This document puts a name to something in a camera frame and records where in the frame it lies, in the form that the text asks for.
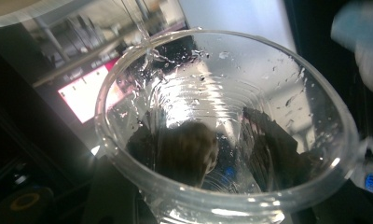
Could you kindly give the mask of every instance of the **clear plastic cup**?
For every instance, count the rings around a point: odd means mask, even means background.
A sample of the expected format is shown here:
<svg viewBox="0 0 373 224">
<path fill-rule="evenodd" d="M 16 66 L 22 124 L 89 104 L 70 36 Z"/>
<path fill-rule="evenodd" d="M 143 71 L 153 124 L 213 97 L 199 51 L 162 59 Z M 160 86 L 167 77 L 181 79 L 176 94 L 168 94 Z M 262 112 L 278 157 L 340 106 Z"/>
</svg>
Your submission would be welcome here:
<svg viewBox="0 0 373 224">
<path fill-rule="evenodd" d="M 216 134 L 216 166 L 201 188 L 155 172 L 162 130 L 186 120 Z M 131 48 L 102 86 L 95 124 L 159 223 L 280 223 L 334 193 L 358 146 L 346 105 L 314 67 L 265 38 L 226 31 Z"/>
</svg>

